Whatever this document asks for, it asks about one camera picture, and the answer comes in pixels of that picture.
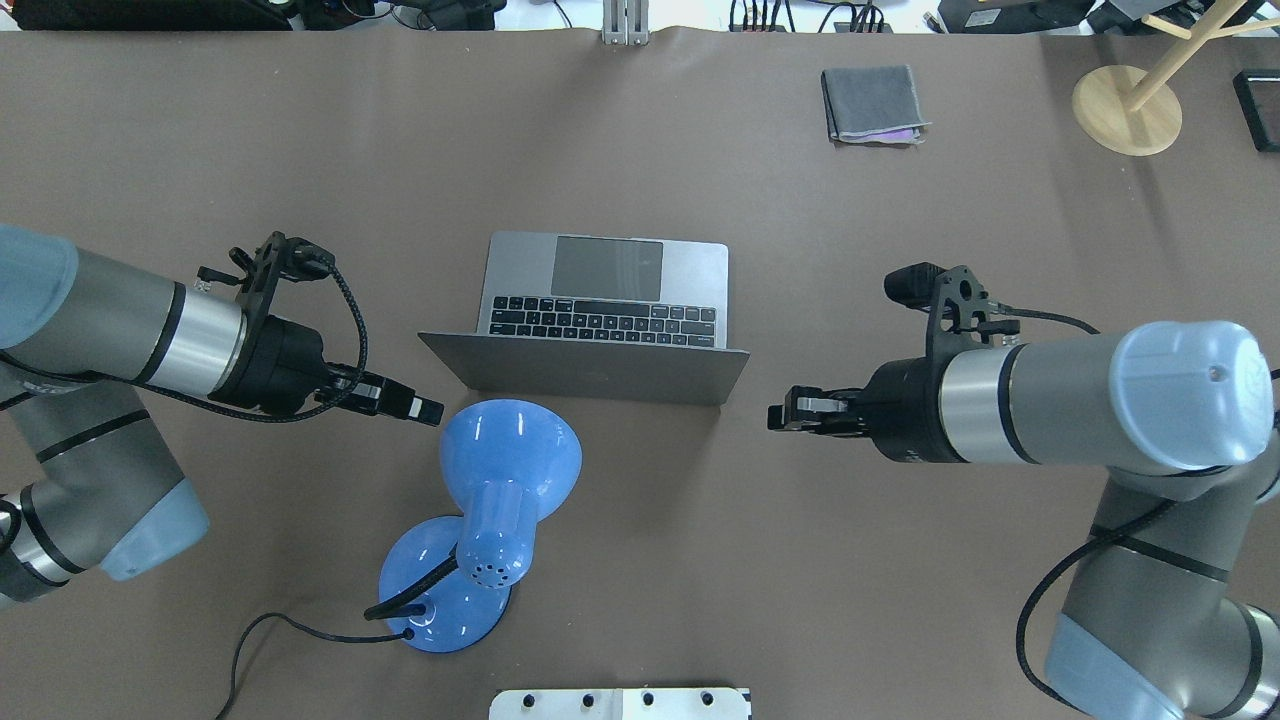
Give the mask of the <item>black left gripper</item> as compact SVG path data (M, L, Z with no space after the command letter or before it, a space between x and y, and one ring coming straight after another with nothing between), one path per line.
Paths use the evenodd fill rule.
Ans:
M214 400L237 407L288 416L317 395L325 402L353 387L340 407L365 415L388 415L439 427L444 405L413 396L411 388L384 375L326 363L321 336L305 325L268 315L255 336L252 352L237 361L232 377L214 392Z

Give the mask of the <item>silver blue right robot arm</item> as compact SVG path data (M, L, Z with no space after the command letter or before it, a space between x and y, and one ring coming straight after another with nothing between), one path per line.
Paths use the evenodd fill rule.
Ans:
M1228 597L1277 496L1272 389L1230 322L1028 345L934 333L861 388L792 387L767 425L865 437L897 462L1103 468L1088 538L1020 611L1025 678L1094 719L1275 719L1277 615Z

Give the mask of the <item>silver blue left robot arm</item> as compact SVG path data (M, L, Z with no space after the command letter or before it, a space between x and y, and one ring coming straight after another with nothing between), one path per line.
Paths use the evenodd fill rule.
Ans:
M367 368L369 336L337 260L280 232L230 251L238 275L196 286L68 240L3 227L3 410L44 477L3 496L3 607L99 568L125 582L184 552L210 520L140 395L232 419L302 421L334 407L438 425L443 406ZM333 279L358 356L271 311L282 281Z

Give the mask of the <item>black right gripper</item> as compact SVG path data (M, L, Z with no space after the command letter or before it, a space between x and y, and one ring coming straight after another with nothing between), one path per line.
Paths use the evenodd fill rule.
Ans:
M768 407L767 428L800 432L797 413L818 413L810 433L870 439L896 462L961 462L941 421L940 387L940 369L928 357L891 361L861 388L794 386L786 404Z

